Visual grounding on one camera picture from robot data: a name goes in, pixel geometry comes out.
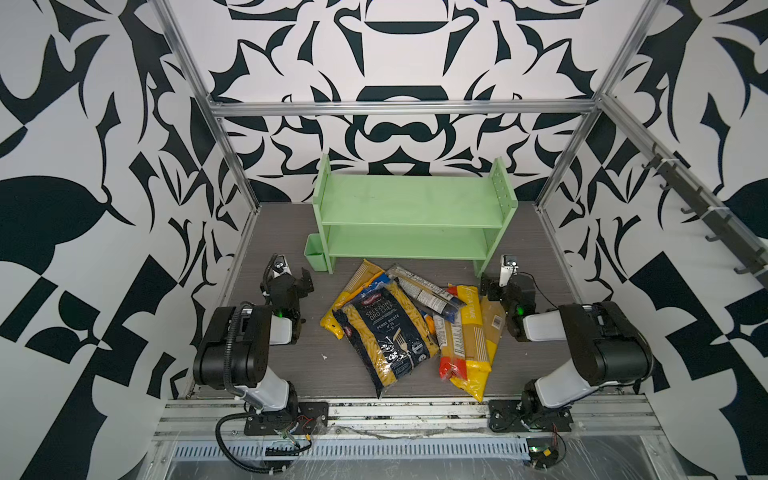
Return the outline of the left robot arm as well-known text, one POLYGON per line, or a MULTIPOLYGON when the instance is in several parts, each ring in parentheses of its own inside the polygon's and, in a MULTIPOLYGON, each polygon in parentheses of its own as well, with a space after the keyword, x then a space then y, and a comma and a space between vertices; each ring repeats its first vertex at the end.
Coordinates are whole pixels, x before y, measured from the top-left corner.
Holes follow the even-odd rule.
POLYGON ((286 409, 295 390, 268 365, 272 346, 295 344, 305 319, 300 300, 314 291, 311 274, 288 267, 267 269, 265 303, 243 302, 214 311, 193 361, 200 386, 225 391, 258 412, 286 409))

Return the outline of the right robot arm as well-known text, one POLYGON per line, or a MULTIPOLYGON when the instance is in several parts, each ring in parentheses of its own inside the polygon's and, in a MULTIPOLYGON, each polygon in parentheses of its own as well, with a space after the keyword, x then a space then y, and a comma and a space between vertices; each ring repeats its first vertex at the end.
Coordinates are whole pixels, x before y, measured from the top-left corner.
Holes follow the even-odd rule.
POLYGON ((480 291, 498 301, 510 334, 522 342, 564 341, 570 359, 528 382, 512 419, 528 429, 564 416, 571 405, 603 387, 624 387, 650 376, 648 341, 612 301, 570 303, 537 313, 532 297, 511 279, 481 277, 480 291))

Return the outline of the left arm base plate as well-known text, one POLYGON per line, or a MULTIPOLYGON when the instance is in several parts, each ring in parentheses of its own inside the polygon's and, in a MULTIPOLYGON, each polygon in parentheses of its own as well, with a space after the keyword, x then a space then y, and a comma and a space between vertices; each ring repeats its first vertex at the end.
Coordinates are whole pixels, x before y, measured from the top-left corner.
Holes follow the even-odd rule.
POLYGON ((247 417, 246 436, 266 436, 287 431, 291 434, 308 435, 327 424, 328 402, 289 403, 279 411, 264 411, 247 417))

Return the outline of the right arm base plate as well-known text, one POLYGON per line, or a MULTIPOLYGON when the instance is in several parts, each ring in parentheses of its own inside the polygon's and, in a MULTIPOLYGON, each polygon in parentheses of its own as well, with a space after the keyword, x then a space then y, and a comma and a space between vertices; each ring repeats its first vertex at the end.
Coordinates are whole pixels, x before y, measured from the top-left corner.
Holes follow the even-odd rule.
POLYGON ((488 402, 488 428, 495 433, 571 432, 573 419, 570 407, 550 409, 522 400, 491 400, 488 402))

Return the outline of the blue orange pasta bag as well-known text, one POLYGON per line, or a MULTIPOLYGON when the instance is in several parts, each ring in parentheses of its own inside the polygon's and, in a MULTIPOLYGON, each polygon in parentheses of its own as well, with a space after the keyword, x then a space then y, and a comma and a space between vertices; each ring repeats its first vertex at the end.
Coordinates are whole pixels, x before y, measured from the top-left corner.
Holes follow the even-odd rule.
POLYGON ((353 301, 355 298, 366 296, 376 289, 383 287, 391 282, 390 277, 386 272, 381 272, 375 278, 372 278, 367 284, 361 286, 350 294, 349 301, 353 301))

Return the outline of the black penne pasta bag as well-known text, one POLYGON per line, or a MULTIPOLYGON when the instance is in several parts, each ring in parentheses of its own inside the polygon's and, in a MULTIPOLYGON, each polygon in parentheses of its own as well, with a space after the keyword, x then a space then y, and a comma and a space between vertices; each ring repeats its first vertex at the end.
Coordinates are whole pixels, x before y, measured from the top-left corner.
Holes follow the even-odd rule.
POLYGON ((421 312, 392 279, 348 301, 334 316, 370 375, 377 397, 439 354, 421 312))

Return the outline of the grey blue spaghetti pack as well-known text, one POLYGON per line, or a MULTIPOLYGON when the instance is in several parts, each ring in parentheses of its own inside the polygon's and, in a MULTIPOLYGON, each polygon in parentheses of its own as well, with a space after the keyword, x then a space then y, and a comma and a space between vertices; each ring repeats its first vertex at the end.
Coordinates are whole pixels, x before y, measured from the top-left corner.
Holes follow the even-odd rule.
POLYGON ((456 315, 466 306, 457 295, 395 264, 385 271, 399 287, 418 305, 453 323, 456 315))

